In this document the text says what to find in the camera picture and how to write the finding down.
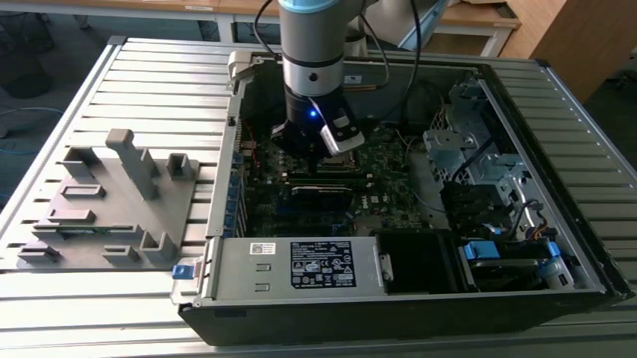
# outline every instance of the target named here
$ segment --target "blue clip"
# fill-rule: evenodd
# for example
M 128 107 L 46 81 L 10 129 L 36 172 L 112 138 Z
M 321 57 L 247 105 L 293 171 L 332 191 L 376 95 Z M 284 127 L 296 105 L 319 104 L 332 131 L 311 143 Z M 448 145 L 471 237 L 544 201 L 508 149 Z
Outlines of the blue clip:
M 560 255 L 559 246 L 556 246 L 555 242 L 548 241 L 546 248 L 548 249 L 550 257 L 556 257 Z
M 471 241 L 463 246 L 467 260 L 498 259 L 499 253 L 492 241 Z
M 235 213 L 235 211 L 236 211 L 236 204 L 233 201 L 228 201 L 225 203 L 225 212 L 232 214 Z
M 172 266 L 173 280 L 192 280 L 194 278 L 194 266 L 174 265 Z

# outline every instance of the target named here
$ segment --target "warning label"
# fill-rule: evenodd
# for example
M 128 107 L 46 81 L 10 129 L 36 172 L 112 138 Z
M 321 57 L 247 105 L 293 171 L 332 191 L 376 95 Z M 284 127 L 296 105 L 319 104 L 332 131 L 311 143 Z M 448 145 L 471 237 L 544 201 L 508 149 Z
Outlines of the warning label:
M 291 242 L 289 251 L 295 289 L 356 286 L 349 241 Z

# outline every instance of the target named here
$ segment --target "floor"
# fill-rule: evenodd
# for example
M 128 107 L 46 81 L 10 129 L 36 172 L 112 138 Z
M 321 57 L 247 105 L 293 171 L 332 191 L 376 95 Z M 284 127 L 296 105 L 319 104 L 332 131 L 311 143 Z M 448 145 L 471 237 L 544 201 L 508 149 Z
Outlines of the floor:
M 49 32 L 56 48 L 40 55 L 45 71 L 53 77 L 53 89 L 44 95 L 17 100 L 0 89 L 0 107 L 52 107 L 64 110 L 85 75 L 100 55 L 112 35 L 149 37 L 170 40 L 201 40 L 202 34 L 213 40 L 217 38 L 214 25 L 185 20 L 126 19 L 92 16 L 90 28 L 80 30 L 69 15 L 49 16 Z M 269 43 L 277 42 L 276 25 L 260 30 Z M 251 29 L 237 24 L 237 39 L 255 43 Z M 586 108 L 596 119 L 623 155 L 637 163 L 637 145 L 632 133 L 637 133 L 637 84 L 627 84 L 616 91 L 614 84 L 604 84 L 586 103 Z M 20 112 L 0 116 L 0 125 L 9 129 L 0 139 L 0 150 L 29 152 L 37 151 L 46 140 L 57 121 L 57 115 L 46 112 Z M 21 176 L 24 175 L 34 154 L 14 155 L 0 152 L 0 207 L 8 200 Z

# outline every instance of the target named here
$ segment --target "aluminum extrusion table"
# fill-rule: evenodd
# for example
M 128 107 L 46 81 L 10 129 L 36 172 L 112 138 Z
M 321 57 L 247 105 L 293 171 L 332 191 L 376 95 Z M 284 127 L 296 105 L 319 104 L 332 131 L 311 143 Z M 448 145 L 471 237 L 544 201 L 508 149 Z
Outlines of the aluminum extrusion table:
M 201 162 L 180 248 L 182 257 L 193 257 L 205 242 L 214 163 L 232 95 L 225 87 L 228 55 L 239 48 L 259 49 L 124 38 L 109 43 L 0 215 L 0 250 L 16 237 L 29 238 L 29 225 L 45 213 L 46 200 L 65 176 L 62 166 L 54 164 L 64 147 L 93 145 L 98 155 L 113 155 L 104 148 L 104 137 L 110 128 L 121 127 L 132 129 L 134 145 L 148 147 L 154 158 L 178 150 Z M 635 283 L 635 171 L 552 70 L 530 60 L 434 55 L 424 60 L 492 66 L 624 277 Z M 0 257 L 5 255 L 8 251 L 0 251 Z M 523 333 L 216 348 L 178 318 L 168 297 L 172 284 L 169 272 L 0 274 L 0 356 L 296 357 L 428 350 L 436 357 L 474 357 L 482 352 L 535 358 L 547 351 L 582 357 L 610 351 L 614 357 L 631 357 L 637 349 L 635 299 L 599 312 L 564 316 Z

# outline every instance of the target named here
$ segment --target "cable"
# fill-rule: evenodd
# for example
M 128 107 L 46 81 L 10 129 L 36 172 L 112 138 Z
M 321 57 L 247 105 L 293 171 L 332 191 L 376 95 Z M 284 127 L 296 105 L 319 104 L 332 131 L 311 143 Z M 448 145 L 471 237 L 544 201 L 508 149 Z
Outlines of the cable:
M 548 228 L 548 220 L 546 220 L 544 216 L 539 213 L 539 210 L 535 210 L 535 215 L 540 219 L 540 225 L 536 226 L 528 235 L 528 238 L 532 240 L 539 239 L 539 234 Z
M 9 108 L 10 110 L 17 110 L 18 108 L 6 106 L 5 104 L 0 104 L 0 107 Z
M 401 141 L 401 144 L 404 144 L 404 146 L 407 146 L 407 142 L 404 141 L 404 138 L 401 137 L 401 134 L 400 134 L 400 131 L 396 130 L 396 134 L 397 134 L 397 138 L 400 138 L 400 141 Z
M 28 155 L 36 154 L 38 151 L 6 151 L 5 149 L 0 149 L 0 153 L 12 154 L 12 155 Z
M 416 197 L 417 201 L 420 202 L 421 205 L 424 205 L 428 209 L 436 211 L 438 213 L 442 213 L 442 214 L 447 214 L 447 212 L 442 209 L 438 209 L 436 207 L 432 207 L 430 204 L 427 204 L 424 202 L 424 200 L 420 199 L 420 197 L 417 196 L 416 192 L 413 190 L 411 190 L 411 192 L 413 193 L 413 196 Z
M 408 4 L 411 5 L 411 12 L 412 12 L 412 15 L 413 15 L 413 24 L 416 26 L 416 55 L 413 57 L 413 67 L 412 67 L 412 70 L 411 70 L 411 77 L 408 78 L 407 87 L 404 88 L 404 93 L 400 97 L 400 100 L 388 109 L 388 111 L 379 117 L 379 119 L 383 119 L 385 116 L 388 116 L 391 114 L 391 112 L 404 104 L 404 102 L 408 99 L 408 94 L 412 90 L 412 85 L 413 85 L 413 82 L 415 82 L 416 76 L 417 76 L 417 65 L 420 63 L 420 47 L 421 47 L 420 18 L 419 18 L 419 14 L 417 14 L 416 1 L 415 0 L 408 0 Z
M 479 146 L 478 150 L 474 151 L 474 154 L 471 154 L 471 156 L 467 158 L 467 160 L 464 161 L 464 163 L 459 166 L 458 170 L 455 170 L 454 172 L 454 175 L 451 176 L 451 180 L 450 182 L 454 182 L 455 179 L 458 178 L 458 175 L 459 173 L 462 173 L 462 171 L 468 168 L 468 166 L 472 164 L 472 162 L 475 161 L 475 159 L 478 159 L 478 157 L 482 155 L 482 153 L 484 152 L 484 150 L 488 148 L 488 145 L 491 145 L 491 143 L 494 142 L 494 139 L 492 138 L 488 138 L 486 140 L 486 142 Z
M 249 155 L 252 156 L 252 162 L 255 164 L 255 168 L 259 168 L 259 162 L 256 161 L 256 155 L 255 155 L 256 142 L 255 142 L 255 134 L 252 132 L 252 127 L 249 127 L 249 124 L 244 120 L 240 120 L 240 122 L 244 124 L 245 128 L 248 129 L 248 133 L 249 133 Z
M 263 6 L 260 7 L 259 9 L 259 12 L 256 13 L 256 17 L 255 17 L 255 22 L 252 23 L 252 31 L 255 33 L 255 38 L 256 38 L 256 41 L 259 41 L 259 44 L 263 46 L 263 48 L 265 49 L 265 51 L 268 52 L 268 54 L 272 55 L 272 57 L 275 58 L 275 60 L 280 60 L 280 54 L 276 54 L 269 46 L 267 45 L 267 43 L 263 41 L 263 39 L 260 38 L 260 34 L 259 34 L 259 19 L 263 15 L 263 12 L 265 11 L 265 8 L 267 6 L 271 4 L 271 0 L 265 0 L 265 2 L 263 3 Z
M 416 140 L 416 139 L 417 139 L 417 138 L 412 138 L 412 139 L 408 141 L 407 150 L 404 151 L 404 165 L 407 164 L 408 149 L 411 148 L 411 143 L 413 143 L 413 140 Z
M 527 208 L 532 203 L 539 204 L 539 201 L 536 201 L 536 199 L 528 199 L 527 201 L 524 201 L 524 203 L 523 203 L 522 206 L 519 207 L 519 211 L 518 211 L 518 213 L 515 214 L 514 224 L 510 226 L 508 239 L 512 239 L 512 238 L 515 237 L 515 232 L 516 232 L 516 229 L 518 229 L 519 221 L 522 220 L 522 215 L 523 215 L 523 213 L 524 213 L 526 208 Z
M 377 41 L 376 32 L 373 31 L 369 23 L 367 22 L 367 18 L 365 18 L 365 15 L 363 14 L 363 12 L 360 12 L 360 20 L 365 24 L 367 30 L 369 30 L 371 38 L 373 40 L 373 44 L 377 47 L 377 50 L 380 51 L 381 61 L 384 63 L 384 82 L 381 84 L 376 85 L 376 90 L 377 90 L 377 89 L 385 87 L 387 84 L 388 84 L 388 60 L 387 60 L 387 54 L 384 53 L 384 49 L 380 47 L 380 42 Z
M 49 111 L 49 112 L 54 112 L 57 113 L 60 116 L 64 115 L 64 112 L 60 111 L 60 110 L 56 110 L 54 108 L 46 108 L 46 107 L 25 107 L 25 108 L 14 108 L 12 110 L 8 110 L 5 112 L 1 112 L 0 113 L 0 117 L 4 116 L 5 114 L 9 114 L 9 113 L 14 113 L 14 112 L 20 112 L 22 110 L 44 110 L 44 111 Z

